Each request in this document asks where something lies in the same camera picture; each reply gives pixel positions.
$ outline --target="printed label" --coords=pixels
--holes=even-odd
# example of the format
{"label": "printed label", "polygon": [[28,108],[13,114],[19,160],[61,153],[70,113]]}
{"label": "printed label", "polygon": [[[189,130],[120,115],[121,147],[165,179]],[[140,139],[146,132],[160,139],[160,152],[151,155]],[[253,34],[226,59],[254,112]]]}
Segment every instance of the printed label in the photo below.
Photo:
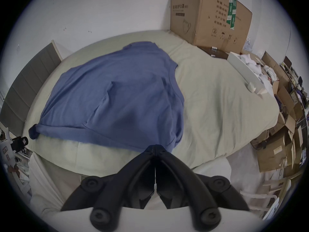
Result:
{"label": "printed label", "polygon": [[230,29],[234,30],[236,18],[236,0],[229,0],[229,10],[227,12],[226,22],[230,24]]}
{"label": "printed label", "polygon": [[3,154],[5,154],[7,152],[7,147],[6,146],[2,149],[2,152],[3,152]]}
{"label": "printed label", "polygon": [[291,93],[291,97],[292,97],[292,100],[294,102],[294,105],[296,105],[298,103],[298,101],[297,101],[295,93]]}
{"label": "printed label", "polygon": [[276,155],[276,154],[278,154],[281,151],[282,151],[282,146],[279,146],[278,148],[273,150],[273,153]]}

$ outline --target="white cloth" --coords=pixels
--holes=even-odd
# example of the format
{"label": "white cloth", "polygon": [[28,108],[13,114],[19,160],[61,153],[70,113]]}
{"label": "white cloth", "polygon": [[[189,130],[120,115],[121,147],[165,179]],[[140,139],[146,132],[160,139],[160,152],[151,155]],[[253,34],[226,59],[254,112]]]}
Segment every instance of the white cloth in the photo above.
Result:
{"label": "white cloth", "polygon": [[256,74],[257,76],[262,74],[262,70],[261,70],[261,66],[257,65],[256,62],[254,62],[251,58],[249,54],[242,54],[240,55],[240,59],[241,61],[243,61],[248,67],[249,69]]}
{"label": "white cloth", "polygon": [[269,67],[268,65],[264,65],[263,68],[267,72],[267,74],[270,76],[272,82],[275,82],[278,80],[275,71],[271,67]]}
{"label": "white cloth", "polygon": [[240,55],[240,59],[248,66],[248,68],[256,75],[256,77],[264,84],[267,92],[274,97],[272,85],[268,80],[268,77],[262,73],[261,66],[256,64],[251,58],[250,54]]}
{"label": "white cloth", "polygon": [[[245,79],[225,59],[212,58],[170,31],[147,31],[96,42],[63,60],[34,99],[23,135],[28,136],[28,129],[39,122],[62,73],[137,41],[155,42],[178,64],[175,77],[184,96],[184,131],[172,154],[190,168],[230,155],[276,125],[279,114],[276,100],[267,93],[251,93]],[[44,135],[29,139],[28,147],[57,166],[100,177],[117,173],[138,154]]]}

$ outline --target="white bedding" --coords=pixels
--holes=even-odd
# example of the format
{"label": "white bedding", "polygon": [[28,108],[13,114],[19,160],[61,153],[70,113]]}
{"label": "white bedding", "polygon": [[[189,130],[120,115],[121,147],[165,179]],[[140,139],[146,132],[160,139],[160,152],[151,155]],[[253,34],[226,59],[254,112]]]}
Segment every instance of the white bedding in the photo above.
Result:
{"label": "white bedding", "polygon": [[[62,73],[136,41],[156,43],[178,64],[175,76],[184,96],[184,132],[172,153],[190,168],[234,153],[276,124],[279,114],[276,100],[268,93],[250,93],[244,78],[226,60],[212,58],[170,31],[147,31],[99,41],[66,58],[37,94],[23,136],[29,138],[28,129],[39,122]],[[100,177],[118,172],[138,154],[44,135],[29,139],[28,147],[59,167]]]}

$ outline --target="clutter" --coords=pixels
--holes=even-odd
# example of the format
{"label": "clutter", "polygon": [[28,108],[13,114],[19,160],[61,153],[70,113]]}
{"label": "clutter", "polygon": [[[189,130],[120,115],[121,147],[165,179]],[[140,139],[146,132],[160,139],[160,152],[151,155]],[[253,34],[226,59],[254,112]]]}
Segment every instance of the clutter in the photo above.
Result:
{"label": "clutter", "polygon": [[196,46],[240,53],[251,18],[237,0],[171,0],[171,31]]}
{"label": "clutter", "polygon": [[230,52],[227,61],[244,77],[248,83],[247,88],[250,92],[264,94],[268,92],[273,96],[272,85],[266,75],[262,74],[261,66],[254,62],[249,54],[239,55]]}
{"label": "clutter", "polygon": [[266,65],[274,70],[277,78],[280,80],[280,85],[282,85],[285,89],[288,89],[290,86],[290,79],[280,65],[277,64],[277,62],[266,51],[262,57],[262,60]]}

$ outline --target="bed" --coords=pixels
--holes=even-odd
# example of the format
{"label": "bed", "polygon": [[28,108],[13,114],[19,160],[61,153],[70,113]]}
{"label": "bed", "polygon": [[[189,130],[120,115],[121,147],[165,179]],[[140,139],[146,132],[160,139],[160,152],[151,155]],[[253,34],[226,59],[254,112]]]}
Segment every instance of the bed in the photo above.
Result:
{"label": "bed", "polygon": [[[279,114],[276,100],[268,93],[250,93],[244,78],[225,59],[212,58],[170,31],[146,31],[96,42],[64,59],[37,93],[23,136],[29,137],[29,128],[39,122],[62,73],[137,41],[156,43],[178,64],[175,77],[184,96],[184,131],[172,154],[190,168],[234,153],[276,124]],[[100,177],[117,173],[139,154],[44,135],[29,139],[28,147],[61,168]]]}

